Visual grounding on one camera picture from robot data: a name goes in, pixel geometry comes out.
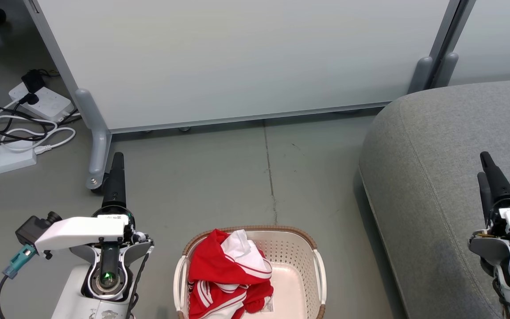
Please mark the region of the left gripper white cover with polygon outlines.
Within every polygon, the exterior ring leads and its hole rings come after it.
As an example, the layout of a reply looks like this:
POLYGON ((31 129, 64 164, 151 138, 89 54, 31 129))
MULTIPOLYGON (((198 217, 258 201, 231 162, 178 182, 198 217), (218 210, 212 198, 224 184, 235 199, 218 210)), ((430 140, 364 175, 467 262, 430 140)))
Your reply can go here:
POLYGON ((151 253, 154 241, 136 230, 135 216, 126 206, 125 158, 115 153, 103 182, 103 208, 91 217, 72 217, 54 222, 35 241, 37 252, 70 249, 89 263, 100 263, 111 246, 116 260, 130 266, 151 253))

